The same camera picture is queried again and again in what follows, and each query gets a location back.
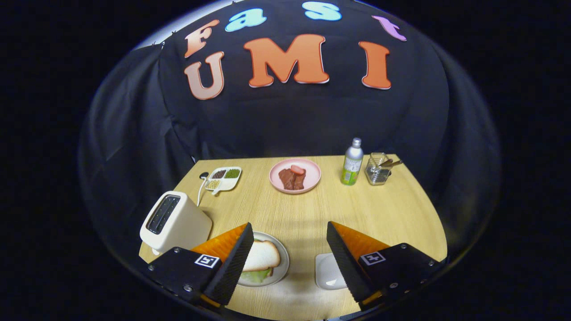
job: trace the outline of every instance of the letter m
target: letter m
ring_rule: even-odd
[[[270,67],[281,82],[286,83],[297,63],[297,73],[293,76],[299,83],[326,83],[329,75],[323,70],[321,60],[321,44],[325,37],[315,34],[302,34],[295,37],[289,49],[284,52],[269,38],[248,41],[244,49],[252,55],[254,76],[250,79],[251,87],[264,87],[274,83],[268,75]]]

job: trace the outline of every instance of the toaster slot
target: toaster slot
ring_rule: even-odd
[[[160,234],[164,225],[167,223],[168,217],[171,216],[172,211],[174,211],[179,200],[179,196],[166,196],[160,205],[157,206],[155,212],[151,216],[151,219],[148,220],[147,229],[154,234]]]

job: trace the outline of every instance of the purple letter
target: purple letter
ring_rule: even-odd
[[[400,41],[407,41],[405,36],[403,36],[397,32],[397,29],[399,28],[397,25],[393,24],[388,19],[383,18],[383,17],[378,17],[376,15],[373,15],[372,17],[381,22],[381,25],[383,26],[385,31],[388,32],[389,35],[397,38]]]

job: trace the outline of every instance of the black cloth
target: black cloth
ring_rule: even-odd
[[[236,3],[178,30],[164,46],[133,50],[103,81],[83,125],[79,176],[94,226],[123,264],[141,266],[143,219],[193,157],[343,154],[353,137],[363,140],[365,153],[404,160],[439,213],[453,260],[476,240],[500,180],[497,134],[481,94],[452,57],[404,21],[360,3],[329,2],[340,7],[341,20],[311,20],[303,1]],[[224,31],[231,16],[253,7],[263,8],[263,24]],[[371,15],[398,25],[407,41],[390,36]],[[206,46],[184,58],[184,38],[213,19],[220,24]],[[244,43],[269,37],[286,50],[300,34],[326,38],[321,54],[329,82],[290,77],[249,87],[252,61]],[[389,49],[389,90],[361,83],[367,61],[359,41]],[[224,52],[224,89],[200,101],[183,70],[201,62],[203,85],[210,86],[204,60],[217,51]]]

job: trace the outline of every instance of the green label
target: green label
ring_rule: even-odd
[[[343,173],[341,174],[341,183],[345,185],[354,185],[357,181],[357,175],[361,169],[361,162],[363,160],[355,160],[345,157],[345,164],[343,165]]]

